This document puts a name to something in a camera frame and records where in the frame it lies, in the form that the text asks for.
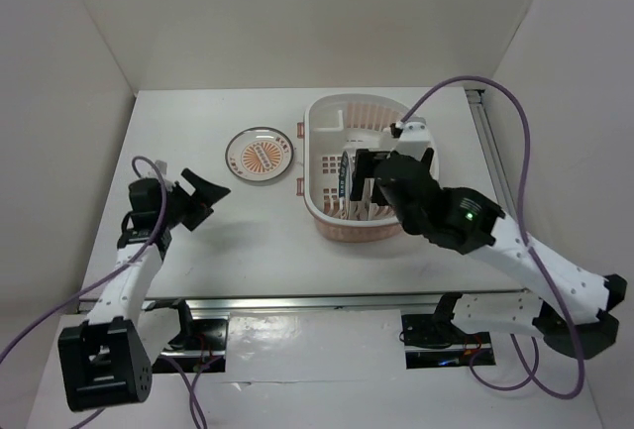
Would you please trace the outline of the plate with dark blue rim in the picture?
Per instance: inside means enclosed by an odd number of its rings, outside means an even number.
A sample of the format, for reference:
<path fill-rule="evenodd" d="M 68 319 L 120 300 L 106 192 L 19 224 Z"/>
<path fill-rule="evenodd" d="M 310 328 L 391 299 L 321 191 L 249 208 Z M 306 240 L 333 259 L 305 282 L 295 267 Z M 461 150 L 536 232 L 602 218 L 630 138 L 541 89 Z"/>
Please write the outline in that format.
<path fill-rule="evenodd" d="M 339 162 L 339 174 L 338 174 L 338 199 L 340 205 L 340 217 L 344 220 L 349 218 L 350 213 L 350 156 L 346 150 L 343 150 L 340 162 Z"/>

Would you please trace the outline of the plate with red characters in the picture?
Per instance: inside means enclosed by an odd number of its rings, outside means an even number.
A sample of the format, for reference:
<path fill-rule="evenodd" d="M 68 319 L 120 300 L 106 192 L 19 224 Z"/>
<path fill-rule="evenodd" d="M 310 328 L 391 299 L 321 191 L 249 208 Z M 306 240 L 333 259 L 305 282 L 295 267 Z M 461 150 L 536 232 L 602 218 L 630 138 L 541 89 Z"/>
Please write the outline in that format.
<path fill-rule="evenodd" d="M 354 221 L 366 221 L 370 215 L 371 185 L 368 179 L 356 187 L 357 194 L 351 194 L 350 218 Z"/>

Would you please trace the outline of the plate with orange sunburst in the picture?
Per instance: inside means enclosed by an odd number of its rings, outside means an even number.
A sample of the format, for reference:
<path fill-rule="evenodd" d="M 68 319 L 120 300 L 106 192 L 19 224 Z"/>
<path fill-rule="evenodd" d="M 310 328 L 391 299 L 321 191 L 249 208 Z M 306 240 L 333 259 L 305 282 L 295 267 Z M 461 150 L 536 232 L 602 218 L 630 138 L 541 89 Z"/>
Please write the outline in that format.
<path fill-rule="evenodd" d="M 294 161 L 294 146 L 281 131 L 269 127 L 245 129 L 225 151 L 229 171 L 238 179 L 266 183 L 285 174 Z"/>

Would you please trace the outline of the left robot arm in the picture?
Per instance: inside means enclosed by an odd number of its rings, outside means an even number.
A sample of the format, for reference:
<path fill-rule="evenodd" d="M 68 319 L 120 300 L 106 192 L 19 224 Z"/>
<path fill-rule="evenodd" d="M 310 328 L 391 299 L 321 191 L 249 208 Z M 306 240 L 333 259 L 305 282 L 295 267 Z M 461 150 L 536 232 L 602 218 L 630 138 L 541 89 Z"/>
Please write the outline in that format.
<path fill-rule="evenodd" d="M 152 389 L 152 366 L 162 350 L 187 347 L 195 324 L 182 298 L 145 302 L 163 265 L 171 231 L 195 230 L 225 198 L 229 188 L 186 168 L 192 186 L 165 182 L 155 173 L 129 186 L 130 211 L 121 223 L 117 266 L 85 319 L 66 327 L 57 340 L 66 401 L 80 412 L 145 401 Z"/>

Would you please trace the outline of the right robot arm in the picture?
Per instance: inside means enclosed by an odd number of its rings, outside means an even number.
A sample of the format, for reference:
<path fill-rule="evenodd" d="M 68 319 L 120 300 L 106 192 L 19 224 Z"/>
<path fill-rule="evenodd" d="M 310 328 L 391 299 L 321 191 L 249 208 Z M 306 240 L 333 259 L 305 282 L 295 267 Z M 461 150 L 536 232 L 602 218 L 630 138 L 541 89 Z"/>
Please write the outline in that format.
<path fill-rule="evenodd" d="M 488 264 L 524 289 L 489 296 L 443 294 L 431 318 L 436 337 L 453 342 L 462 334 L 519 334 L 586 360 L 611 347 L 619 322 L 610 312 L 624 300 L 626 280 L 587 271 L 523 237 L 518 223 L 480 192 L 441 186 L 431 175 L 433 156 L 433 150 L 419 160 L 358 150 L 350 200 L 360 200 L 372 180 L 372 202 L 389 206 L 406 234 Z"/>

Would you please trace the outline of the white and pink dish rack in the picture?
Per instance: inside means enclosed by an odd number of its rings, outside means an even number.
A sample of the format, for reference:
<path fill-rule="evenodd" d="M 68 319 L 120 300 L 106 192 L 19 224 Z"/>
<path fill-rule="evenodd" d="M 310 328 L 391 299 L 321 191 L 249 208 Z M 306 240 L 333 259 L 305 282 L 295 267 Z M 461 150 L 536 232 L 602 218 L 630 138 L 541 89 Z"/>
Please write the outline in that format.
<path fill-rule="evenodd" d="M 304 172 L 298 190 L 319 233 L 328 240 L 368 243 L 401 233 L 391 208 L 379 203 L 371 185 L 370 215 L 366 221 L 340 217 L 339 162 L 343 150 L 350 156 L 350 193 L 357 149 L 391 152 L 395 140 L 390 125 L 401 122 L 408 108 L 390 98 L 372 94 L 336 94 L 318 99 L 304 114 Z M 412 117 L 406 123 L 424 122 Z"/>

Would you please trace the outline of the aluminium side rail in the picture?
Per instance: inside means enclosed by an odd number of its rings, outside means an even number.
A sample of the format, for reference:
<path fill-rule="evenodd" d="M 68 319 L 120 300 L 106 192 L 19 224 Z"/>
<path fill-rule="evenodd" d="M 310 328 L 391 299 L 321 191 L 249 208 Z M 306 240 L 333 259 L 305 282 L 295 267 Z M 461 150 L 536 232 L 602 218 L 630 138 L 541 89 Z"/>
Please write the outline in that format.
<path fill-rule="evenodd" d="M 512 218 L 516 218 L 516 207 L 511 189 L 484 107 L 484 90 L 466 89 L 465 92 L 497 201 Z"/>

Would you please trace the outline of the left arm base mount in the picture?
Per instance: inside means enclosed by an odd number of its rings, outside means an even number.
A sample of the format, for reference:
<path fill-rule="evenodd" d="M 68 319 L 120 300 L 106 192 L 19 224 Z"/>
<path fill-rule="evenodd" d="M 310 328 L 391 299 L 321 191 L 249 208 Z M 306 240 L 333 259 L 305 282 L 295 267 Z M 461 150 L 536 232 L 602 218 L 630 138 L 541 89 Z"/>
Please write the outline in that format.
<path fill-rule="evenodd" d="M 195 319 L 189 335 L 178 335 L 161 352 L 190 374 L 223 373 L 226 370 L 227 316 Z"/>

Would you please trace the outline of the aluminium front rail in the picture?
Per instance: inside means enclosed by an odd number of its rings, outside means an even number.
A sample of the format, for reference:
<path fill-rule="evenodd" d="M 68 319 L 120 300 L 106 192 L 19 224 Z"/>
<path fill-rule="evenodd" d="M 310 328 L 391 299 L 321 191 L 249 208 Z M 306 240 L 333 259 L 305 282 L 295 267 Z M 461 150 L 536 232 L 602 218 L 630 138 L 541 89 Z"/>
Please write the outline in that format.
<path fill-rule="evenodd" d="M 388 293 L 317 296 L 188 298 L 192 313 L 359 310 L 378 308 L 434 308 L 441 293 Z"/>

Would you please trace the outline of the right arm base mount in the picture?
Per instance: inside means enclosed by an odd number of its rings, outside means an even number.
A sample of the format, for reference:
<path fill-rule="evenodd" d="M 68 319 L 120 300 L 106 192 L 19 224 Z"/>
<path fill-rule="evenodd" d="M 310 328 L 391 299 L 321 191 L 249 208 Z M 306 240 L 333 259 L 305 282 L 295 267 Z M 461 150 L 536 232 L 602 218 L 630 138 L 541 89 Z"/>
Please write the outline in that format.
<path fill-rule="evenodd" d="M 399 341 L 404 345 L 408 370 L 494 366 L 495 356 L 486 332 L 465 334 L 433 322 L 431 314 L 402 314 Z"/>

